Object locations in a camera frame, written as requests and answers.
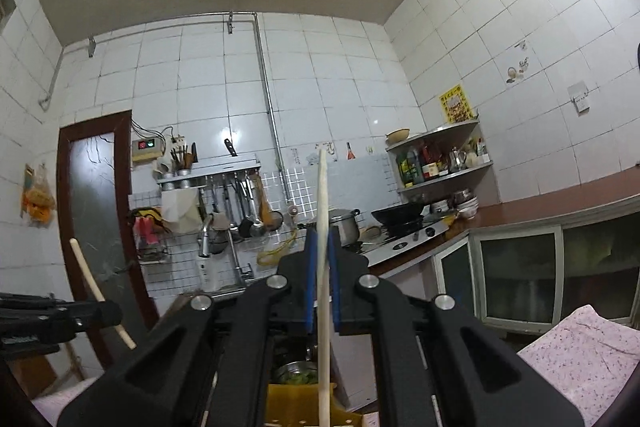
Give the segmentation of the wooden chopstick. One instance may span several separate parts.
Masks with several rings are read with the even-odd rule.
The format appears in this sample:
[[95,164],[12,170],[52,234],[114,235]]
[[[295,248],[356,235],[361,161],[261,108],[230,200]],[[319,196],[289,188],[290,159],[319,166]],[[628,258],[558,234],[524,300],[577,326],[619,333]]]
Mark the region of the wooden chopstick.
[[326,150],[319,152],[317,194],[317,308],[318,308],[318,413],[319,426],[331,426],[331,303],[329,242],[329,190]]
[[[78,243],[78,240],[75,239],[75,237],[72,237],[70,239],[70,248],[72,248],[73,254],[78,263],[78,267],[90,291],[92,292],[93,297],[96,298],[96,300],[98,300],[99,303],[104,303],[105,297],[101,289],[99,288],[99,285],[96,283],[96,280],[94,279],[91,273],[91,270],[89,268],[89,265],[87,263],[87,260],[84,256],[84,253],[82,252],[82,249]],[[134,342],[134,340],[131,338],[131,336],[128,334],[128,332],[126,331],[125,327],[122,326],[122,324],[115,325],[114,329],[117,335],[119,335],[119,338],[122,340],[123,343],[125,343],[125,345],[129,350],[134,350],[137,348],[137,343]]]

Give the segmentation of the steel kitchen sink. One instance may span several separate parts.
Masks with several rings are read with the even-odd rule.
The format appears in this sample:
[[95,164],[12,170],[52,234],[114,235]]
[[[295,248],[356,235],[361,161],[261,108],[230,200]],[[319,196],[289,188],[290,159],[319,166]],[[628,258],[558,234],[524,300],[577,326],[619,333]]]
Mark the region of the steel kitchen sink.
[[185,291],[178,295],[171,303],[171,308],[180,309],[185,306],[192,298],[198,296],[209,297],[214,301],[229,299],[242,295],[247,290],[246,286],[228,285],[221,288],[220,291],[204,291],[202,288],[193,289],[193,291]]

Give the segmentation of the lower kitchen cabinets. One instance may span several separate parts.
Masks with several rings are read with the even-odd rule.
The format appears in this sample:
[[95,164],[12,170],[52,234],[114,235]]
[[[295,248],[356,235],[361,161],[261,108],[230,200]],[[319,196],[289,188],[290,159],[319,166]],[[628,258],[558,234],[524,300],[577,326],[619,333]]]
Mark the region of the lower kitchen cabinets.
[[493,329],[541,335],[582,306],[636,327],[639,205],[465,232],[432,265],[437,290]]

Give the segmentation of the steel cooking pot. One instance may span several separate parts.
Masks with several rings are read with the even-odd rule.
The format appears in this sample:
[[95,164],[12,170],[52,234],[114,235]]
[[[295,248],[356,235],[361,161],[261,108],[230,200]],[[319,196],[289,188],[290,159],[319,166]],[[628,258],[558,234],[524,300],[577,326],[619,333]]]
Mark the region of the steel cooking pot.
[[335,227],[340,233],[341,245],[348,246],[358,242],[360,231],[357,217],[360,215],[359,209],[331,209],[329,211],[329,222],[331,227]]

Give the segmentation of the steel faucet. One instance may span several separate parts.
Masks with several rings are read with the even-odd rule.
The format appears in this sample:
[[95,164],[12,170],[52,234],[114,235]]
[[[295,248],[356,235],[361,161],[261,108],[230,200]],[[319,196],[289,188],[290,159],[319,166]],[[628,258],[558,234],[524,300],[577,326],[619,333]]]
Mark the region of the steel faucet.
[[250,265],[241,265],[235,244],[242,239],[238,227],[232,225],[229,218],[222,212],[211,212],[203,220],[198,236],[200,251],[198,256],[214,257],[230,251],[231,261],[235,269],[235,276],[240,286],[247,286],[254,280],[254,271]]

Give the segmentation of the white soap bottle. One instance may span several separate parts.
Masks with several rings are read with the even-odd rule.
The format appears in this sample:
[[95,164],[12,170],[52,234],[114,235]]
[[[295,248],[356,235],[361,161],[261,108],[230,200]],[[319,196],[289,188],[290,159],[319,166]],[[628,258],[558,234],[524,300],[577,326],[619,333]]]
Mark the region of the white soap bottle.
[[218,291],[218,277],[216,262],[212,257],[198,256],[196,258],[198,275],[200,276],[202,291],[214,293]]

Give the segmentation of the stacked bowls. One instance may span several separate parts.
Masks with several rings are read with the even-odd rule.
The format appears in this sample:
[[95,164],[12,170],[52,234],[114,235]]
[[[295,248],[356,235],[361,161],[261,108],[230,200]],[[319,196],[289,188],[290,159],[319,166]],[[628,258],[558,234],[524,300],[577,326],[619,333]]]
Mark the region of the stacked bowls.
[[446,198],[432,202],[430,207],[433,215],[443,216],[453,212],[464,220],[474,219],[478,208],[478,198],[469,188],[454,191]]

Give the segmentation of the dark red framed glass door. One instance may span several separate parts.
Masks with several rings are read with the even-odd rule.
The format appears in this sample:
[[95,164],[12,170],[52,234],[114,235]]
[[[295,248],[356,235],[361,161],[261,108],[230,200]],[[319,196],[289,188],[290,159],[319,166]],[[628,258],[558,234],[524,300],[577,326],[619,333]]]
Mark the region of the dark red framed glass door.
[[70,247],[76,239],[103,296],[119,305],[122,326],[142,343],[160,316],[146,290],[134,233],[128,225],[131,113],[70,124],[58,132],[58,231],[70,291],[94,298]]

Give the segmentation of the yellow perforated utensil holder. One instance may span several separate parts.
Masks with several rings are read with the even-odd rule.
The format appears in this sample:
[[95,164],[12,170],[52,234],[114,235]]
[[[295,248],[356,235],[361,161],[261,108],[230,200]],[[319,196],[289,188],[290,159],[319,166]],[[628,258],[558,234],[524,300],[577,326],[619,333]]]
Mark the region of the yellow perforated utensil holder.
[[[265,426],[319,426],[319,386],[279,385],[268,386]],[[363,416],[346,411],[337,399],[330,401],[332,426],[362,426]]]

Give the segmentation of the floral pink tablecloth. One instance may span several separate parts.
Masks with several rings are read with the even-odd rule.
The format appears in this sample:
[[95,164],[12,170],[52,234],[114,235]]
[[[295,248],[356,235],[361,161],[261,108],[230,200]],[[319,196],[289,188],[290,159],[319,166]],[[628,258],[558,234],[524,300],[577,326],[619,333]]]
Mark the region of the floral pink tablecloth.
[[[585,305],[518,351],[582,414],[585,426],[639,426],[639,331],[601,317]],[[32,405],[59,426],[63,411],[96,382],[82,381]],[[379,426],[378,413],[363,426]]]

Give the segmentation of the wall utensil rack shelf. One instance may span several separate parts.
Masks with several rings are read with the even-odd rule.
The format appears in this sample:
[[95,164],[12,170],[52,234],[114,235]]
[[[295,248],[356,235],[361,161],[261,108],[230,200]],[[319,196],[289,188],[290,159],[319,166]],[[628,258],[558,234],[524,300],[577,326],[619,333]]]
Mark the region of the wall utensil rack shelf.
[[220,164],[212,164],[204,167],[194,167],[184,176],[162,176],[156,180],[159,186],[166,184],[174,184],[178,186],[182,181],[188,180],[194,186],[196,180],[206,179],[209,176],[222,176],[223,174],[255,171],[259,170],[262,165],[255,158],[240,159],[238,161],[221,162]]

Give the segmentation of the wall power box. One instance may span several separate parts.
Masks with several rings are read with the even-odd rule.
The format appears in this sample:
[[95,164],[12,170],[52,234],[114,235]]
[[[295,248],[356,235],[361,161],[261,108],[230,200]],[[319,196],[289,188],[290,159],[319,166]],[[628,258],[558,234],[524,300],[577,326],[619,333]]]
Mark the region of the wall power box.
[[165,144],[160,138],[137,139],[131,143],[131,161],[152,161],[164,155]]

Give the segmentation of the yellow wall poster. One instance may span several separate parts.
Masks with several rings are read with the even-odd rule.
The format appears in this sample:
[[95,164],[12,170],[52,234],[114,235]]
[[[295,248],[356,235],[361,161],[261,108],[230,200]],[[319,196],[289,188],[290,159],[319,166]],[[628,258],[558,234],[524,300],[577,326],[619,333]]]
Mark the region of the yellow wall poster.
[[443,93],[439,97],[439,102],[449,124],[457,124],[457,122],[475,118],[472,106],[460,83]]

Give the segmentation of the vertical wall pipe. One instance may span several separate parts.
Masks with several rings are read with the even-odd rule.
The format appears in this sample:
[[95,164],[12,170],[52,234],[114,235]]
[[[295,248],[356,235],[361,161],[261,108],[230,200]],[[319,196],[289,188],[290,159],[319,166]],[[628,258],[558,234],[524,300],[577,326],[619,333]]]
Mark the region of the vertical wall pipe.
[[280,176],[282,185],[283,197],[287,204],[293,204],[294,199],[291,192],[290,184],[288,184],[288,175],[284,168],[284,161],[282,156],[280,136],[278,133],[278,126],[276,123],[276,117],[274,117],[274,109],[272,103],[272,96],[269,86],[269,79],[267,75],[266,58],[264,46],[262,45],[262,33],[260,32],[259,17],[257,12],[252,13],[253,17],[253,30],[254,40],[256,46],[257,62],[260,74],[260,81],[262,82],[262,92],[264,92],[264,99],[266,103],[266,114],[269,120],[269,129],[271,133],[271,139],[274,148],[274,155],[276,155],[276,165]]

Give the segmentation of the white wall switch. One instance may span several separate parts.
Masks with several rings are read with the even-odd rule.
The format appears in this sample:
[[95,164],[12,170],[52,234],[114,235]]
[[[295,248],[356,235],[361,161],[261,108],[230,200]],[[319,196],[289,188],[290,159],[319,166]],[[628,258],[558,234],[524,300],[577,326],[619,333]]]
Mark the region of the white wall switch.
[[578,81],[567,88],[570,101],[574,104],[578,115],[588,112],[590,103],[588,100],[589,88],[583,81]]

